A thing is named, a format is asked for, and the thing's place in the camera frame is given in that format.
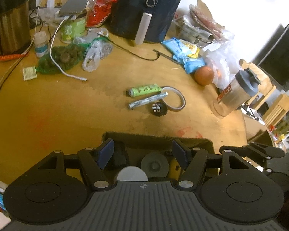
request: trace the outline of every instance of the green mesh bag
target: green mesh bag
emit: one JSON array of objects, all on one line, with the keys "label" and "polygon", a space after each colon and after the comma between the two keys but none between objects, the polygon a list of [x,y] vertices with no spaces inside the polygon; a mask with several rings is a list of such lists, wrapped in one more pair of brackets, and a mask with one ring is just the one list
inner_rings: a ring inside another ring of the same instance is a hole
[{"label": "green mesh bag", "polygon": [[[64,70],[74,67],[80,60],[83,60],[86,49],[83,46],[70,44],[68,46],[56,46],[51,50],[52,57]],[[50,54],[39,59],[36,71],[41,74],[57,74],[60,69],[53,63]]]}]

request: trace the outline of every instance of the television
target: television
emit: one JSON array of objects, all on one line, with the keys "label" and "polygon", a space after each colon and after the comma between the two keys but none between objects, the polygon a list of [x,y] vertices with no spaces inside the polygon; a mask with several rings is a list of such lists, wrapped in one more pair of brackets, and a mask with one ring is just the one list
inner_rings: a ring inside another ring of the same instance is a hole
[{"label": "television", "polygon": [[275,32],[254,63],[271,78],[277,88],[286,92],[289,90],[289,25]]}]

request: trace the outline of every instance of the green tube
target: green tube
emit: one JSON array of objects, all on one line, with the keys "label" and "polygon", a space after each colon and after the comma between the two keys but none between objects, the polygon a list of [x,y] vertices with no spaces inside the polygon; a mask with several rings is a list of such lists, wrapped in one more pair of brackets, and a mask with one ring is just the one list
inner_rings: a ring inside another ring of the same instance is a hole
[{"label": "green tube", "polygon": [[153,84],[153,85],[147,85],[147,86],[142,86],[138,88],[131,88],[126,91],[126,95],[130,97],[136,97],[136,96],[159,92],[161,90],[162,90],[161,87],[159,87],[157,84]]}]

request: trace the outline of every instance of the shaker bottle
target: shaker bottle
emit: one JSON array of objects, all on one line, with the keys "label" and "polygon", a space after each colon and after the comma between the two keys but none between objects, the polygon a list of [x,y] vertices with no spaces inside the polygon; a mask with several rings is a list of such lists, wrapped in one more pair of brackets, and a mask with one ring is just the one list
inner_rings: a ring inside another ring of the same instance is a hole
[{"label": "shaker bottle", "polygon": [[213,101],[212,112],[219,118],[227,116],[255,96],[259,84],[260,80],[250,68],[240,70],[236,73],[235,79]]}]

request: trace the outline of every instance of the red plastic bag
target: red plastic bag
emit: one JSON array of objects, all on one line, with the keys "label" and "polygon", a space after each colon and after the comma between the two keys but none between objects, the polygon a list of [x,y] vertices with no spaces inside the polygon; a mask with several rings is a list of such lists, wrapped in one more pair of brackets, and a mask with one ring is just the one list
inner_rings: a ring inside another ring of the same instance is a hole
[{"label": "red plastic bag", "polygon": [[117,0],[97,0],[87,19],[87,27],[100,27],[111,14],[111,7]]}]

